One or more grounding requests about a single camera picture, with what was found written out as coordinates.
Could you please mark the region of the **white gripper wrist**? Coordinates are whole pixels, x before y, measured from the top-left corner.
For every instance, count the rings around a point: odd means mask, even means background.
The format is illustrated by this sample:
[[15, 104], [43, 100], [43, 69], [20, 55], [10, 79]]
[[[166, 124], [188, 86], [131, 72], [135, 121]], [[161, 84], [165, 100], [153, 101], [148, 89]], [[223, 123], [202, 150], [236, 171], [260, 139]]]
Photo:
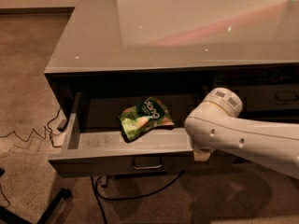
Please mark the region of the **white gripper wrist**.
[[213, 147], [201, 146], [194, 140], [191, 141], [193, 152], [193, 159], [196, 162], [206, 162], [210, 158], [210, 154], [215, 151]]

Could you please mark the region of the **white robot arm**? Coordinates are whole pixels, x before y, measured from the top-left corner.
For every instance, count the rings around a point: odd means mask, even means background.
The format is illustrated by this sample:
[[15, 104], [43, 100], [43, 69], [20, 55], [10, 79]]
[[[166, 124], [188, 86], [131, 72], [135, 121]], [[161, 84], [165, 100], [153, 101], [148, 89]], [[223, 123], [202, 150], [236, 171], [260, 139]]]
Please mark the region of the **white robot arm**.
[[193, 149], [217, 149], [299, 178], [299, 125], [242, 119], [240, 98], [212, 90], [185, 119]]

